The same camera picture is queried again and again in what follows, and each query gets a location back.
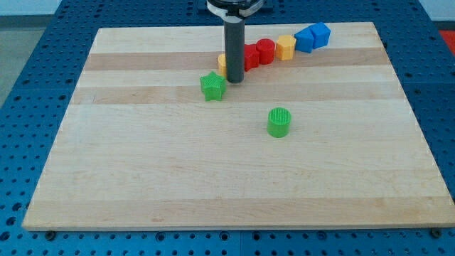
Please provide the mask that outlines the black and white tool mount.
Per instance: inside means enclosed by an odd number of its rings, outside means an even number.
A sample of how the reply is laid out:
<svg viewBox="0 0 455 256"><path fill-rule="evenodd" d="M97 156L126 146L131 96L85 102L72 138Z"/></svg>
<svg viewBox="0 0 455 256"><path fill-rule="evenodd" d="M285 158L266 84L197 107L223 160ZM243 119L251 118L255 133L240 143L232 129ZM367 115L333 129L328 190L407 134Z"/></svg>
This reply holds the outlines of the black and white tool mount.
<svg viewBox="0 0 455 256"><path fill-rule="evenodd" d="M220 18L247 18L258 12L264 0L207 0L208 10Z"/></svg>

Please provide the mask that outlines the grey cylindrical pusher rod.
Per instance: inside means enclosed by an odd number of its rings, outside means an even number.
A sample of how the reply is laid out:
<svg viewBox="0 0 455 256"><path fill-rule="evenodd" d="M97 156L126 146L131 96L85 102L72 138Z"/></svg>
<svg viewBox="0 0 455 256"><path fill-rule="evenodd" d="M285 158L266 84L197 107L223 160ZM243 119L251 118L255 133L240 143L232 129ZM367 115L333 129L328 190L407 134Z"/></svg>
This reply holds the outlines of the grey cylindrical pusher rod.
<svg viewBox="0 0 455 256"><path fill-rule="evenodd" d="M224 20L227 80L240 83L245 71L245 20L236 16Z"/></svg>

